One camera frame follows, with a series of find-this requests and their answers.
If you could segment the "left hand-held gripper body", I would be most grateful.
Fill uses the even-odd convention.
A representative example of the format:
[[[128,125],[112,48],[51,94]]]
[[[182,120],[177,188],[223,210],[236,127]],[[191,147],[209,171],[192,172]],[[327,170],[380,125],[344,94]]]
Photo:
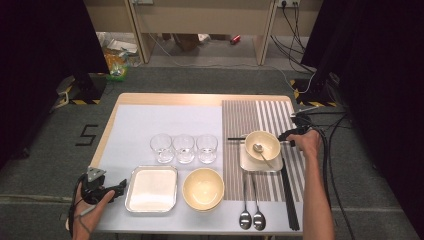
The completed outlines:
[[[105,181],[105,170],[88,167],[83,175],[81,197],[91,205],[100,202],[108,190],[103,186]]]

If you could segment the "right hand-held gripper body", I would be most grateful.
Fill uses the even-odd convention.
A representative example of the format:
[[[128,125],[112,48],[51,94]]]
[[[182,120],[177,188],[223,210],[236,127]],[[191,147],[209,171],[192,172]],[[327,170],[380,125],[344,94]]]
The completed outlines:
[[[315,109],[317,109],[317,106],[300,109],[291,114],[290,118],[296,126],[296,134],[305,134],[308,130],[315,127],[315,124],[309,117],[309,114]]]

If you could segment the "silver metal spoon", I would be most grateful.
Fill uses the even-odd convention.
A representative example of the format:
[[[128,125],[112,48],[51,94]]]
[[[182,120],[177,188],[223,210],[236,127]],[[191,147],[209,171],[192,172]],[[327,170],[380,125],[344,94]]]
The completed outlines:
[[[239,226],[243,230],[248,230],[252,224],[251,215],[247,209],[247,199],[246,199],[246,177],[243,177],[243,204],[244,209],[239,216]]]
[[[258,231],[262,231],[266,227],[266,218],[263,215],[263,213],[260,211],[259,208],[259,201],[257,197],[257,187],[256,187],[256,181],[254,177],[251,177],[252,181],[252,187],[254,191],[254,198],[255,198],[255,206],[256,206],[256,213],[253,216],[253,225],[254,228]]]
[[[274,160],[274,157],[271,155],[265,156],[264,155],[264,148],[261,144],[254,144],[253,150],[261,157],[261,160],[265,162],[265,164],[269,168],[273,168],[273,165],[271,164],[271,161]]]

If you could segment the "bundle of black chopsticks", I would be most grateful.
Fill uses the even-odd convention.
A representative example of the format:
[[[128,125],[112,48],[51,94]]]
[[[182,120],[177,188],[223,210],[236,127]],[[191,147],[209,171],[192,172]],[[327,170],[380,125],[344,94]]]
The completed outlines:
[[[293,195],[291,191],[291,185],[290,185],[290,181],[288,177],[285,159],[282,159],[282,162],[283,162],[283,167],[281,169],[281,175],[282,175],[282,181],[283,181],[283,187],[284,187],[289,227],[291,230],[299,231],[300,226],[299,226],[297,212],[296,212],[296,208],[295,208],[295,204],[293,200]]]

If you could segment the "person's right hand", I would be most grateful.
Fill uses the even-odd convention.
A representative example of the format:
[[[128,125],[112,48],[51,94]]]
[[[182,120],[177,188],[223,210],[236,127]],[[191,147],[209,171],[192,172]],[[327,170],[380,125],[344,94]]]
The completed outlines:
[[[321,145],[320,134],[316,130],[309,130],[303,135],[290,134],[287,139],[294,141],[303,152],[306,159],[317,159]]]

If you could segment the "person's left hand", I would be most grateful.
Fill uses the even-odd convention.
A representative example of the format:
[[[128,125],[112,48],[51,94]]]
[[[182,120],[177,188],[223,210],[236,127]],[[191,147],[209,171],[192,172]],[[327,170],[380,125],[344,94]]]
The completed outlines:
[[[72,240],[90,240],[114,191],[109,191],[96,205],[87,204],[81,197],[81,185],[78,185],[74,201],[74,221]]]

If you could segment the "black stand base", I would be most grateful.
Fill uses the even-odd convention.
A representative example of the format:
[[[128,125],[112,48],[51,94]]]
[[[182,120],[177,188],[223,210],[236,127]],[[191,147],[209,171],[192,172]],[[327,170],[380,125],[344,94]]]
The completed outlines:
[[[76,105],[99,104],[106,88],[106,75],[90,73],[83,80],[75,79],[68,91],[69,100]]]
[[[296,78],[290,81],[297,104],[304,106],[336,107],[329,86],[324,81],[309,78]]]

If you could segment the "clear drinking glass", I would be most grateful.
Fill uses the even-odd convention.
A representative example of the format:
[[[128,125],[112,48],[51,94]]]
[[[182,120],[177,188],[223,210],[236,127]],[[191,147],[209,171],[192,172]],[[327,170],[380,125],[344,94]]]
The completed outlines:
[[[193,161],[195,157],[194,145],[194,138],[187,134],[180,134],[173,139],[173,148],[180,163],[188,164]]]
[[[210,164],[217,157],[218,140],[210,134],[201,135],[196,141],[198,159],[205,164]]]
[[[172,138],[167,134],[161,133],[153,136],[150,140],[150,148],[159,163],[169,163],[174,158]]]

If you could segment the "striped woven placemat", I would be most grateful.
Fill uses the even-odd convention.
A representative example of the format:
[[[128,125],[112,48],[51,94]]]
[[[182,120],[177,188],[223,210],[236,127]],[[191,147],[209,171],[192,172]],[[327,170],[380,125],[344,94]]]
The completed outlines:
[[[240,166],[240,145],[253,131],[266,131],[274,136],[295,127],[290,116],[292,104],[288,101],[235,101],[222,103],[223,125],[223,180],[226,200],[243,200],[243,177],[246,177],[246,199],[253,201],[251,177],[255,178],[259,201],[283,202],[285,200],[281,170],[277,172],[250,172]],[[305,161],[301,152],[288,142],[281,144],[293,199],[301,202],[304,196]]]

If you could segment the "black curtain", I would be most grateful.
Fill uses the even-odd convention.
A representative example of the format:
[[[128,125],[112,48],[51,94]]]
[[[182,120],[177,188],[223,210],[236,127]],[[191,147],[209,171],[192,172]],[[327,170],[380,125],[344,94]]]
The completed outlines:
[[[0,0],[0,169],[31,144],[68,76],[106,73],[83,0]]]
[[[375,165],[424,240],[424,0],[323,0],[303,63],[334,73]]]

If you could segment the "green plastic wrapper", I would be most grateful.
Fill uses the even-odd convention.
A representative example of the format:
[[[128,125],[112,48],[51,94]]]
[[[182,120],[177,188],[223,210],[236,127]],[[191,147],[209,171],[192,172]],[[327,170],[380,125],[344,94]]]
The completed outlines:
[[[108,81],[123,82],[126,79],[128,67],[124,65],[114,64],[106,76]]]

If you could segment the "yellow snack bag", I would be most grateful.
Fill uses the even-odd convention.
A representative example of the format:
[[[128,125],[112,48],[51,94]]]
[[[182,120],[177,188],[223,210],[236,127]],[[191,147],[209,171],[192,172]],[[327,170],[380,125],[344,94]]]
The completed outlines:
[[[104,57],[111,75],[121,74],[128,67],[125,59],[119,55],[105,53]]]

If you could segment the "brown bag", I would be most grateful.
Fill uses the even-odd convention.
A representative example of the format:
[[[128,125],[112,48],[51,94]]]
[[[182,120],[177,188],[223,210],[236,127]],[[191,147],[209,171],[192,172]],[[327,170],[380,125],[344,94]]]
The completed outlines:
[[[176,45],[185,52],[194,50],[200,44],[197,34],[173,34],[173,38]]]

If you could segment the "clear plastic bag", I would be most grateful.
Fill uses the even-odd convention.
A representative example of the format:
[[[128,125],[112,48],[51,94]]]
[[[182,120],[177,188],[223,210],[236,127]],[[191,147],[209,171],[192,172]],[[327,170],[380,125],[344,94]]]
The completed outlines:
[[[112,50],[136,54],[138,46],[134,36],[130,33],[121,32],[97,32],[96,36],[103,50]]]

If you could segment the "beige wooden desk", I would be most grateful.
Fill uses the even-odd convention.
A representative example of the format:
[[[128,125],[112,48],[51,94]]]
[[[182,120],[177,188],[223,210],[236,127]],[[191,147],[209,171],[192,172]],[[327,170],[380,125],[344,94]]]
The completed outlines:
[[[276,0],[126,0],[141,59],[150,61],[155,34],[250,35],[258,65],[266,57]]]

